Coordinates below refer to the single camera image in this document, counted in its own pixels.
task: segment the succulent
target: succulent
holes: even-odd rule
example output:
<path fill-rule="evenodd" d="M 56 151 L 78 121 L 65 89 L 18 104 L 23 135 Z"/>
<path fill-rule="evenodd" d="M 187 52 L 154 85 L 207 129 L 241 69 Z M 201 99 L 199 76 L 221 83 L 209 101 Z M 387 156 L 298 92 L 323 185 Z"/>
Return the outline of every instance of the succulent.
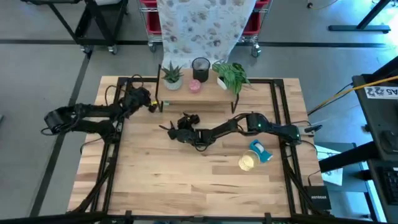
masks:
<path fill-rule="evenodd" d="M 250 84 L 246 72 L 239 63 L 228 64 L 219 61 L 213 64 L 213 70 L 218 73 L 227 88 L 232 90 L 235 95 L 242 90 L 243 83 Z"/>
<path fill-rule="evenodd" d="M 182 76 L 182 74 L 180 72 L 181 67 L 177 66 L 177 68 L 173 68 L 172 62 L 170 62 L 169 69 L 162 68 L 162 70 L 165 73 L 164 77 L 162 77 L 162 78 L 164 80 L 168 81 L 169 83 L 177 82 L 180 79 L 180 77 Z"/>

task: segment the pink candle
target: pink candle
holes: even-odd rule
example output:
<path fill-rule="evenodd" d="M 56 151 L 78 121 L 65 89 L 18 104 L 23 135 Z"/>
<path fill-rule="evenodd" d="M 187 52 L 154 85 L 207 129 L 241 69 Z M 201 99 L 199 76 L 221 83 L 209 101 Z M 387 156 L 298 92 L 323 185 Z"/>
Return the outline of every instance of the pink candle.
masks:
<path fill-rule="evenodd" d="M 189 90 L 191 91 L 191 93 L 197 93 L 200 91 L 200 86 L 201 83 L 199 82 L 199 80 L 191 80 L 191 82 L 189 83 Z"/>

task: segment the patterned fabric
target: patterned fabric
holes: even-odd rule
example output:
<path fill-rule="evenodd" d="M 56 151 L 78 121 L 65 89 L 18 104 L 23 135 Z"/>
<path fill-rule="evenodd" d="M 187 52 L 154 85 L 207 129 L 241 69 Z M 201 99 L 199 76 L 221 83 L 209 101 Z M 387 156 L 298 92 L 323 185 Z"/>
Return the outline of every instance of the patterned fabric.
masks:
<path fill-rule="evenodd" d="M 256 0 L 157 0 L 164 59 L 190 68 L 195 58 L 228 60 Z"/>

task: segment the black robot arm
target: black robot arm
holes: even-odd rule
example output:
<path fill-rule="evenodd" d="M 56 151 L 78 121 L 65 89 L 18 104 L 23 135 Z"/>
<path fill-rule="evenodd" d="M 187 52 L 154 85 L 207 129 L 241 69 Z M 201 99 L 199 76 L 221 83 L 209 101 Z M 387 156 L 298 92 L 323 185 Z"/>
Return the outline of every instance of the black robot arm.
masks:
<path fill-rule="evenodd" d="M 246 119 L 247 131 L 238 124 L 242 119 Z M 241 113 L 213 129 L 193 129 L 190 125 L 175 129 L 172 125 L 172 127 L 167 130 L 171 139 L 189 143 L 195 146 L 197 150 L 199 150 L 198 147 L 207 147 L 213 144 L 218 138 L 229 133 L 240 133 L 243 136 L 255 136 L 259 133 L 269 133 L 280 136 L 283 140 L 292 145 L 300 144 L 301 142 L 299 129 L 296 126 L 292 124 L 281 126 L 271 123 L 260 113 Z"/>
<path fill-rule="evenodd" d="M 47 128 L 43 134 L 56 135 L 69 131 L 98 133 L 104 140 L 115 133 L 113 123 L 121 117 L 128 118 L 141 106 L 151 107 L 150 93 L 144 87 L 132 88 L 117 103 L 109 106 L 76 104 L 64 106 L 49 112 L 44 121 Z M 100 122 L 88 121 L 83 118 L 109 118 Z"/>

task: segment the concrete floor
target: concrete floor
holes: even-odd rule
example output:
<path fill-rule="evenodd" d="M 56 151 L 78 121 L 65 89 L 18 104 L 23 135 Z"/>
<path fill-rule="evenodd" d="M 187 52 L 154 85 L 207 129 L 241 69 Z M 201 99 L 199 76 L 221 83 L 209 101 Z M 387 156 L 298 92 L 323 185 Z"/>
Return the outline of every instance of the concrete floor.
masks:
<path fill-rule="evenodd" d="M 314 4 L 320 6 L 322 1 L 314 0 Z M 370 10 L 371 0 L 338 1 L 320 11 L 309 11 L 305 5 L 306 1 L 275 0 L 260 41 L 392 44 L 384 49 L 263 47 L 259 58 L 250 56 L 250 47 L 233 50 L 229 61 L 241 63 L 250 77 L 299 78 L 310 110 L 350 83 L 353 75 L 372 73 L 398 54 L 394 45 L 398 40 L 398 14 L 396 9 L 387 8 L 374 20 L 375 24 L 391 25 L 389 34 L 331 33 L 326 30 L 328 25 L 358 23 Z M 129 7 L 131 13 L 124 20 L 120 39 L 145 40 L 141 17 L 134 13 L 135 0 Z M 58 8 L 74 28 L 84 4 Z M 3 0 L 0 39 L 62 40 L 70 36 L 47 6 Z M 133 60 L 135 55 L 141 59 Z M 162 56 L 161 48 L 153 54 L 147 46 L 119 46 L 117 55 L 95 48 L 77 102 L 94 102 L 103 75 L 156 75 Z M 0 124 L 0 201 L 7 202 L 0 204 L 0 219 L 28 216 L 54 141 L 39 132 L 45 127 L 43 117 L 68 103 L 83 59 L 77 45 L 0 45 L 0 114 L 5 115 Z M 326 120 L 315 140 L 370 141 L 371 136 L 362 133 L 365 120 L 356 105 L 356 95 L 350 93 L 312 115 L 313 123 Z M 66 210 L 84 138 L 82 133 L 70 133 L 65 138 L 41 214 Z"/>

